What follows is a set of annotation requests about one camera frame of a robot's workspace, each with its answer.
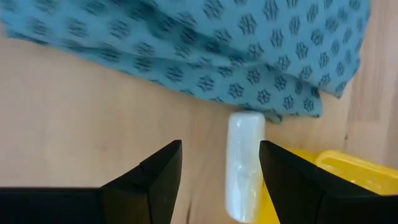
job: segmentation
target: yellow container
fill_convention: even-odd
[[[305,150],[290,150],[316,166],[379,195],[398,194],[398,171],[338,151],[314,154]],[[256,224],[279,223],[275,208],[263,184]]]

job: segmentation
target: table surface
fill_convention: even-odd
[[[398,1],[373,3],[362,66],[321,118],[267,123],[266,139],[336,149],[398,168]],[[228,116],[194,99],[49,47],[0,39],[0,185],[101,186],[173,139],[183,172],[172,223],[234,223],[224,209]]]

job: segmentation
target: teal towel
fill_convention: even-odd
[[[13,38],[197,98],[320,116],[359,67],[370,0],[1,0]]]

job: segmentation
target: wooden table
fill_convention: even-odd
[[[267,123],[285,147],[336,149],[398,168],[398,2],[375,1],[363,66],[321,118]],[[228,116],[49,47],[0,39],[0,185],[100,186],[173,139],[183,174],[173,223],[234,223],[224,209]]]

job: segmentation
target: patterned fabric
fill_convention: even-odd
[[[369,0],[1,0],[10,37],[197,98],[320,116],[359,67]]]

